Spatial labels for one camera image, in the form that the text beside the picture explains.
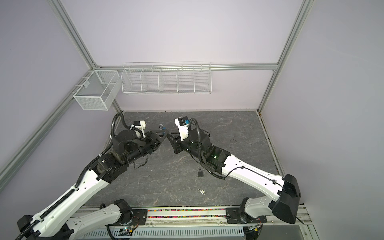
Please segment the grey padlock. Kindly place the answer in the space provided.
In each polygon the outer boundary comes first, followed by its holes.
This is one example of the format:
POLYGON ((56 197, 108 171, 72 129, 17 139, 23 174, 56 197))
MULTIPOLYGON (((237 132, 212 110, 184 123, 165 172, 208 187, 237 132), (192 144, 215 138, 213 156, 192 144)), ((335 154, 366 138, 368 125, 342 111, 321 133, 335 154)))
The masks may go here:
POLYGON ((202 178, 202 177, 204 177, 204 171, 201 168, 199 168, 198 169, 198 178, 202 178))

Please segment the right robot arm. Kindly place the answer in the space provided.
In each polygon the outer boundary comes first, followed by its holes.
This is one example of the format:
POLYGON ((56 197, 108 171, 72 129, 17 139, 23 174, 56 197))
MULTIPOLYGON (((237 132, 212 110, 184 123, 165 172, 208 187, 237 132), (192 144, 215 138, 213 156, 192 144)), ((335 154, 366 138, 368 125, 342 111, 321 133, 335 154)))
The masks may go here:
POLYGON ((293 175, 275 175, 251 166, 229 151, 214 146, 207 134, 198 134, 196 130, 188 136, 168 134, 167 138, 176 154, 187 152, 214 177, 234 178, 266 196, 265 199, 244 198, 240 216, 255 219, 272 214, 285 223, 296 222, 301 191, 293 175))

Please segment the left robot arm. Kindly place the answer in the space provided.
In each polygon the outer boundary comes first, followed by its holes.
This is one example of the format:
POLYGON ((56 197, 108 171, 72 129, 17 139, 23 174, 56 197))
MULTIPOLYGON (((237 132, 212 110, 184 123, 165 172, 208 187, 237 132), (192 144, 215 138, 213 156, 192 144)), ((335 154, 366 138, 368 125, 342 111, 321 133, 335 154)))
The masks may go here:
POLYGON ((148 131, 137 136, 138 128, 111 132, 107 147, 82 170, 75 184, 55 202, 35 215, 17 222, 18 240, 74 240, 100 227, 130 225, 135 215, 123 199, 100 210, 75 218, 73 214, 92 196, 111 184, 130 164, 153 154, 163 143, 168 130, 148 131))

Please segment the white mesh box basket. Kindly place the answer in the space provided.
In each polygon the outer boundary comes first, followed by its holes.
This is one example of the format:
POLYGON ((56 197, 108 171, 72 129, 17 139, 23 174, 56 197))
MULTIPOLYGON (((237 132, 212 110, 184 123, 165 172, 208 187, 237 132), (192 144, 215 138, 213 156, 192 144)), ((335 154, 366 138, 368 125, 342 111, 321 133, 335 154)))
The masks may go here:
POLYGON ((108 111, 121 87, 118 71, 94 70, 74 93, 74 98, 83 110, 108 111))

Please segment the aluminium front rail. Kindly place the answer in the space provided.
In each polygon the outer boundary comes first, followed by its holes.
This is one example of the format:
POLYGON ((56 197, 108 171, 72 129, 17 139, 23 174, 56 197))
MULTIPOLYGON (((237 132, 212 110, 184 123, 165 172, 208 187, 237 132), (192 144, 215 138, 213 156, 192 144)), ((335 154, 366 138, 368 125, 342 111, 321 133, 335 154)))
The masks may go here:
MULTIPOLYGON (((260 224, 228 224, 226 220, 226 208, 221 207, 195 207, 195 208, 146 208, 148 210, 146 224, 147 227, 161 226, 226 226, 243 225, 253 226, 260 224)), ((276 216, 267 213, 258 214, 266 216, 267 223, 262 225, 285 225, 286 222, 278 219, 276 216)))

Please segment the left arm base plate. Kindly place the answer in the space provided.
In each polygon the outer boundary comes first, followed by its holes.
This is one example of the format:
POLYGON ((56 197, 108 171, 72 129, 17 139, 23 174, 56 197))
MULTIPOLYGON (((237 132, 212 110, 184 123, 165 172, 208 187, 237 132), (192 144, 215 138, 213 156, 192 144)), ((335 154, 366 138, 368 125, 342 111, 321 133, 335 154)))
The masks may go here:
POLYGON ((133 209, 129 214, 122 214, 117 222, 109 226, 143 226, 146 224, 147 209, 133 209))

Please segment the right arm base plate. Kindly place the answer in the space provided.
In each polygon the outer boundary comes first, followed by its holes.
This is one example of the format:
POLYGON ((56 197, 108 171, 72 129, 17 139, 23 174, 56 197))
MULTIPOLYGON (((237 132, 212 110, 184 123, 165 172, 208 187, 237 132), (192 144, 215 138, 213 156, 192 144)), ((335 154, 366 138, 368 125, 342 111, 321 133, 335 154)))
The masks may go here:
POLYGON ((240 208, 226 208, 226 220, 228 224, 265 224, 266 216, 251 217, 240 208))

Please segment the aluminium frame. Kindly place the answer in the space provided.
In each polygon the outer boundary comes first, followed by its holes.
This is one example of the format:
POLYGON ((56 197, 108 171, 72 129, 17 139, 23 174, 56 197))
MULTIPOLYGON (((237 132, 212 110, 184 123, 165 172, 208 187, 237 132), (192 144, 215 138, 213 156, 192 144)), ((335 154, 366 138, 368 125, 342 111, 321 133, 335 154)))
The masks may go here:
MULTIPOLYGON (((40 126, 24 141, 21 147, 16 151, 16 153, 10 158, 9 162, 1 167, 1 190, 3 191, 7 184, 14 178, 17 172, 25 164, 28 158, 32 153, 37 149, 41 144, 44 138, 50 133, 54 128, 57 122, 62 118, 62 116, 67 112, 70 106, 75 102, 76 92, 80 90, 83 83, 86 79, 91 76, 91 74, 100 72, 100 71, 123 71, 123 67, 106 67, 106 66, 97 66, 96 63, 91 60, 90 53, 87 51, 85 44, 82 42, 76 28, 74 27, 68 13, 64 9, 61 1, 48 1, 48 4, 55 13, 55 16, 58 18, 59 22, 63 26, 64 30, 69 34, 72 42, 80 51, 80 54, 85 58, 86 63, 90 65, 90 69, 85 73, 85 75, 79 80, 78 84, 71 90, 67 97, 65 97, 60 104, 47 116, 47 118, 40 124, 40 126)), ((303 1, 299 13, 295 19, 294 26, 289 34, 288 40, 283 48, 282 54, 277 63, 248 63, 248 64, 210 64, 210 63, 194 63, 194 64, 179 64, 179 65, 150 65, 145 66, 145 69, 153 70, 159 69, 160 71, 192 71, 192 70, 205 70, 210 71, 256 71, 256 70, 268 70, 273 71, 272 78, 267 86, 266 92, 262 97, 259 110, 261 110, 267 98, 271 92, 271 88, 274 84, 274 81, 277 79, 278 71, 282 69, 286 58, 288 57, 293 44, 295 43, 300 30, 303 27, 304 21, 306 20, 314 2, 313 1, 303 1)))

